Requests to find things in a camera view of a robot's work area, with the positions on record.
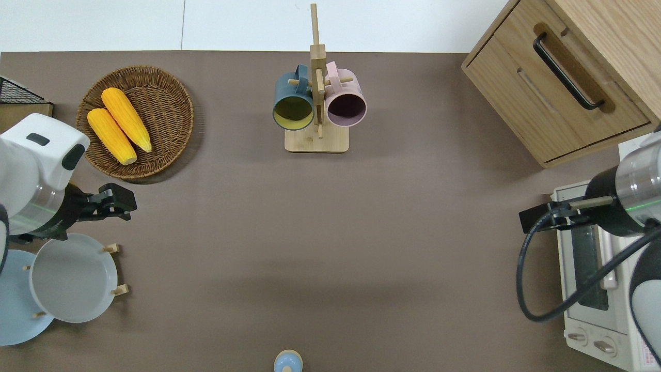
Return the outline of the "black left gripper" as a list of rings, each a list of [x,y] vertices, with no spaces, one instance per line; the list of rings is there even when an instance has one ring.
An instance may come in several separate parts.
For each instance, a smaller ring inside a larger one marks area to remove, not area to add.
[[[134,193],[120,184],[107,183],[96,194],[85,193],[72,183],[63,190],[39,186],[31,200],[10,217],[10,242],[27,244],[35,239],[68,238],[76,222],[118,217],[129,221],[137,209]]]

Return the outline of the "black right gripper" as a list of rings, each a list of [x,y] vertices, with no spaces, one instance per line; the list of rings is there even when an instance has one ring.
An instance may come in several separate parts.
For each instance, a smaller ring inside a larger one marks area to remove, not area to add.
[[[643,235],[646,222],[638,221],[626,211],[624,193],[618,191],[618,167],[609,168],[587,183],[580,197],[571,197],[542,203],[519,212],[523,233],[531,231],[535,223],[546,212],[556,212],[548,219],[547,228],[571,230],[580,226],[597,225],[615,236],[631,237]]]

